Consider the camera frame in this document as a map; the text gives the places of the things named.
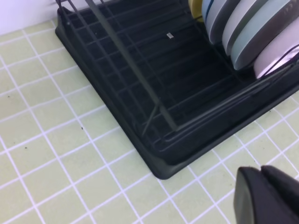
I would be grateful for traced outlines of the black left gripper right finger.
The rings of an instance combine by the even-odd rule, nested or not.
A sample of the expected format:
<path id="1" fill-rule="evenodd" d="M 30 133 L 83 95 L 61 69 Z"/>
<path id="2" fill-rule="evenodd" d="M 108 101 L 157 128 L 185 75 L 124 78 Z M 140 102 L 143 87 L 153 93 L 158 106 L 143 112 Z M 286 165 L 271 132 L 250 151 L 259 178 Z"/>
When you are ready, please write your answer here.
<path id="1" fill-rule="evenodd" d="M 299 209 L 299 181 L 274 166 L 262 166 L 263 176 L 270 182 L 291 210 Z"/>

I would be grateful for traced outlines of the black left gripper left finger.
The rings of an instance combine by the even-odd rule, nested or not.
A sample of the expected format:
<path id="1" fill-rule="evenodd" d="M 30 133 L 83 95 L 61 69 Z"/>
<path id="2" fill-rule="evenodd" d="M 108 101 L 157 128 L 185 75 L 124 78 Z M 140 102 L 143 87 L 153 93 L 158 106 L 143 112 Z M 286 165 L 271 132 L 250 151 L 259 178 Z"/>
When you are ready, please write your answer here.
<path id="1" fill-rule="evenodd" d="M 261 168 L 237 170 L 234 212 L 238 224 L 297 224 L 299 210 L 291 210 L 263 176 Z"/>

